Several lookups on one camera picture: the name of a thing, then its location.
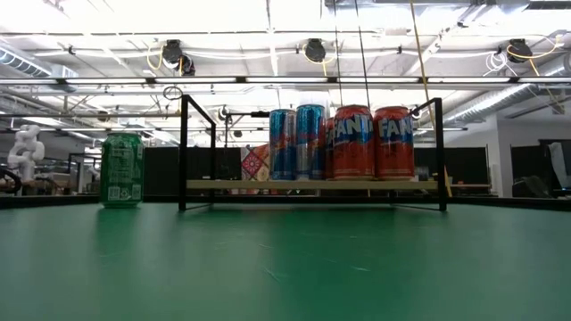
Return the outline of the red Fanta can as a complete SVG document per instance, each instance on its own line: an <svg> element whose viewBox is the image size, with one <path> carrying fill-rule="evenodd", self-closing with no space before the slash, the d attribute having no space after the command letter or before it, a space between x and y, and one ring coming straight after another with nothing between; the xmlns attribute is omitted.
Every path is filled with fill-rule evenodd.
<svg viewBox="0 0 571 321"><path fill-rule="evenodd" d="M334 178L334 118L326 121L325 179Z"/></svg>
<svg viewBox="0 0 571 321"><path fill-rule="evenodd" d="M371 180L374 178L374 129L369 107L352 104L336 111L333 165L335 180Z"/></svg>
<svg viewBox="0 0 571 321"><path fill-rule="evenodd" d="M375 175L379 180L411 180L415 175L413 123L406 107L378 108L374 113Z"/></svg>

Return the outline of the green table mat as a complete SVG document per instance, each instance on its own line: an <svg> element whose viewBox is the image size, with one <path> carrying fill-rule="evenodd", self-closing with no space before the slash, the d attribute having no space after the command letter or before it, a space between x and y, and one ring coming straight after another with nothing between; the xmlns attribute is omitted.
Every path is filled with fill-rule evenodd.
<svg viewBox="0 0 571 321"><path fill-rule="evenodd" d="M571 213L0 210L0 321L571 321Z"/></svg>

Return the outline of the green Sprite can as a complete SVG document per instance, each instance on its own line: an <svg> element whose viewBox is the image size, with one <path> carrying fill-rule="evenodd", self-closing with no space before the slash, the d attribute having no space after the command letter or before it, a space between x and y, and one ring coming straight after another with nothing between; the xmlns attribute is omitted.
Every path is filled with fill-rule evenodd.
<svg viewBox="0 0 571 321"><path fill-rule="evenodd" d="M102 145L100 203L135 208L143 199L145 146L134 132L111 132Z"/></svg>

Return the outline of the white hanging sheet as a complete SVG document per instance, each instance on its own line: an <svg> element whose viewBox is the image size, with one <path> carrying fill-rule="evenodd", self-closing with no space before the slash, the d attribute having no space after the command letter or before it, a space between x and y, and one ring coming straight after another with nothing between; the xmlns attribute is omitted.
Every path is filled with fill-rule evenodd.
<svg viewBox="0 0 571 321"><path fill-rule="evenodd" d="M562 188L571 188L571 141L548 145L553 171Z"/></svg>

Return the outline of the wooden shelf with black frame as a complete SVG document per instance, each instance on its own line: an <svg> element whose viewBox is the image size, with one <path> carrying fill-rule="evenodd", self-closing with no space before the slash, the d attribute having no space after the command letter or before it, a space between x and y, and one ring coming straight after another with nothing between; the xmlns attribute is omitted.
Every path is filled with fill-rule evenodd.
<svg viewBox="0 0 571 321"><path fill-rule="evenodd" d="M451 199L450 183L445 167L443 139L443 100L432 98L414 111L434 111L435 181L363 181L305 180L250 181L223 180L216 175L216 146L209 147L211 176L191 180L187 177L186 142L178 148L178 209L188 210L189 203L240 204L391 204L429 210L433 204L445 212Z"/></svg>

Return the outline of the long black ceiling rail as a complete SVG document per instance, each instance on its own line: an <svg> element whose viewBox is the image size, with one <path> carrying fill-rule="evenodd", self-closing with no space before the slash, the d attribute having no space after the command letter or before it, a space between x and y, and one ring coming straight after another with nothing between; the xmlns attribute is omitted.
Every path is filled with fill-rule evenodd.
<svg viewBox="0 0 571 321"><path fill-rule="evenodd" d="M5 86L190 84L571 84L571 77L193 77L193 78L0 78Z"/></svg>

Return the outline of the black partition wall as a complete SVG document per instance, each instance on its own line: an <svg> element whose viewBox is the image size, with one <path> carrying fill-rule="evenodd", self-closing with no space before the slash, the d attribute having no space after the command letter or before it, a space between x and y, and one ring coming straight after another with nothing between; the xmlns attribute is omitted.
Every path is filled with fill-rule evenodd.
<svg viewBox="0 0 571 321"><path fill-rule="evenodd" d="M211 176L211 150L206 147L186 148L186 178L203 180ZM147 147L144 165L144 196L178 195L178 148ZM240 180L241 149L217 147L215 150L215 177Z"/></svg>
<svg viewBox="0 0 571 321"><path fill-rule="evenodd" d="M414 161L416 167L428 168L430 175L438 171L435 148L415 148ZM444 165L454 184L489 183L487 152L484 147L446 147Z"/></svg>

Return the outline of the black metal table frame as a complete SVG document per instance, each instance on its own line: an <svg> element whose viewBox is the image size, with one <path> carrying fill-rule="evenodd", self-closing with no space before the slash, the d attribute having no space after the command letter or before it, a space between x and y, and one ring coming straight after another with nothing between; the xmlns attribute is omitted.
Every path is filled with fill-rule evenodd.
<svg viewBox="0 0 571 321"><path fill-rule="evenodd" d="M67 206L96 204L99 197L96 195L65 195L65 196L22 196L0 197L0 210L17 208L35 208L46 206ZM440 200L436 197L364 197L364 196L284 196L284 195L215 195L186 197L189 203L216 203L216 204L431 204L438 205ZM537 198L493 198L493 197L452 197L446 200L447 204L466 204L478 206L495 206L508 208L523 208L534 210L563 210L571 211L571 200L537 199Z"/></svg>

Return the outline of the silver ventilation duct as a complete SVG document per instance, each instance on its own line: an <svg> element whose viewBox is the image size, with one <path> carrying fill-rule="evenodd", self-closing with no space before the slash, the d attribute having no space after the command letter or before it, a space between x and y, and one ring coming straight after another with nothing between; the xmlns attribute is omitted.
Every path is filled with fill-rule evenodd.
<svg viewBox="0 0 571 321"><path fill-rule="evenodd" d="M522 103L540 94L547 94L550 89L556 88L557 84L521 84L499 91L491 91L451 110L443 116L443 123L467 123L474 119L485 118L496 111Z"/></svg>
<svg viewBox="0 0 571 321"><path fill-rule="evenodd" d="M67 66L43 62L9 45L0 44L0 65L8 66L32 78L77 78L79 74Z"/></svg>

